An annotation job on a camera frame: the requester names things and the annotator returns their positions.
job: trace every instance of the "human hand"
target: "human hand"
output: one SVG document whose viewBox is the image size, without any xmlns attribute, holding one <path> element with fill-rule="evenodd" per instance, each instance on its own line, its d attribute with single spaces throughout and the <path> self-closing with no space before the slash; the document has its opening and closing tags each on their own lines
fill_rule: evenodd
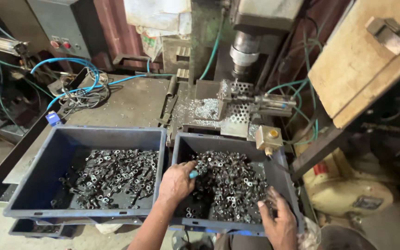
<svg viewBox="0 0 400 250">
<path fill-rule="evenodd" d="M 267 202 L 259 201 L 260 215 L 268 240 L 274 250 L 297 250 L 296 217 L 285 199 L 271 186 L 267 191 Z M 271 217 L 270 208 L 277 209 L 277 218 Z"/>
<path fill-rule="evenodd" d="M 189 173 L 195 166 L 197 161 L 183 162 L 169 167 L 161 180 L 158 198 L 178 205 L 194 190 L 196 181 L 195 178 L 189 178 Z"/>
</svg>

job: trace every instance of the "red button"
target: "red button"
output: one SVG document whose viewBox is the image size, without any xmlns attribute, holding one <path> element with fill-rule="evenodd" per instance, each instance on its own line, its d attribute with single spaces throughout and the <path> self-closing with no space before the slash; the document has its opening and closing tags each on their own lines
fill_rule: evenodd
<svg viewBox="0 0 400 250">
<path fill-rule="evenodd" d="M 64 48 L 70 48 L 70 47 L 72 47 L 72 46 L 70 45 L 69 42 L 64 42 L 64 43 L 63 43 L 63 46 L 64 46 Z"/>
<path fill-rule="evenodd" d="M 50 41 L 50 45 L 52 45 L 53 48 L 59 48 L 61 43 L 57 41 Z"/>
</svg>

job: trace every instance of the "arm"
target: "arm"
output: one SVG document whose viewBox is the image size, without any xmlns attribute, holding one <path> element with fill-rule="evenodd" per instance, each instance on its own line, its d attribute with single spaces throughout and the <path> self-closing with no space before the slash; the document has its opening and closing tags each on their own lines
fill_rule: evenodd
<svg viewBox="0 0 400 250">
<path fill-rule="evenodd" d="M 128 250 L 158 250 L 177 205 L 194 190 L 189 173 L 197 162 L 172 165 L 163 175 L 159 196 Z"/>
<path fill-rule="evenodd" d="M 258 202 L 263 227 L 274 250 L 297 250 L 296 217 L 285 199 L 271 186 L 267 191 L 267 201 L 277 209 L 277 218 L 273 219 L 267 204 Z"/>
</svg>

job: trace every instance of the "plastic bin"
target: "plastic bin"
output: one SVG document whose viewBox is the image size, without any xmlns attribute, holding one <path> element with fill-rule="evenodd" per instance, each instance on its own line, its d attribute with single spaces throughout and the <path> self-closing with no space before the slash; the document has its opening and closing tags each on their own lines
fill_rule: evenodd
<svg viewBox="0 0 400 250">
<path fill-rule="evenodd" d="M 76 230 L 76 225 L 57 225 L 56 232 L 38 233 L 34 232 L 35 222 L 30 219 L 16 220 L 10 231 L 9 235 L 25 236 L 27 238 L 42 238 L 49 237 L 54 239 L 72 239 Z"/>
<path fill-rule="evenodd" d="M 156 199 L 157 188 L 154 195 L 137 200 L 139 209 L 127 209 L 132 199 L 125 193 L 112 196 L 118 209 L 83 209 L 76 204 L 76 195 L 63 192 L 58 178 L 64 176 L 71 162 L 75 163 L 76 158 L 84 160 L 92 149 L 158 150 L 156 187 L 166 163 L 165 142 L 166 130 L 163 128 L 55 126 L 3 214 L 50 224 L 61 224 L 66 219 L 104 223 L 114 218 L 146 216 Z M 61 201 L 66 209 L 51 208 L 50 201 L 56 199 L 59 192 L 66 195 Z"/>
<path fill-rule="evenodd" d="M 303 232 L 302 214 L 299 211 L 297 196 L 295 195 L 289 174 L 280 170 L 271 162 L 269 162 L 268 158 L 264 154 L 264 151 L 256 149 L 255 142 L 229 139 L 221 136 L 178 133 L 175 138 L 172 164 L 186 162 L 189 160 L 190 155 L 204 153 L 208 150 L 244 153 L 251 162 L 256 163 L 255 165 L 258 165 L 261 168 L 263 165 L 267 183 L 272 185 L 281 195 L 285 197 L 286 201 L 290 204 L 293 213 L 296 215 L 299 232 Z M 280 165 L 284 167 L 287 166 L 283 150 L 277 151 L 274 155 L 274 158 L 277 159 Z M 209 214 L 208 219 L 185 218 L 183 214 L 186 214 L 186 207 L 196 207 L 199 205 L 198 201 L 196 203 L 197 204 L 193 203 L 192 197 L 188 196 L 175 210 L 174 218 L 172 219 L 171 223 L 191 226 L 192 230 L 197 231 L 223 233 L 241 230 L 241 234 L 264 235 L 263 225 L 261 224 L 216 221 L 211 219 L 211 214 Z"/>
</svg>

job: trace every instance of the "metal latch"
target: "metal latch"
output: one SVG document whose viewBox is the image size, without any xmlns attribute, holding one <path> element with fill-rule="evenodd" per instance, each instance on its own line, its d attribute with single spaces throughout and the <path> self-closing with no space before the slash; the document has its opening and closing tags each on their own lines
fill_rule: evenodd
<svg viewBox="0 0 400 250">
<path fill-rule="evenodd" d="M 400 54 L 400 24 L 394 18 L 372 17 L 365 27 L 381 45 L 395 55 Z"/>
</svg>

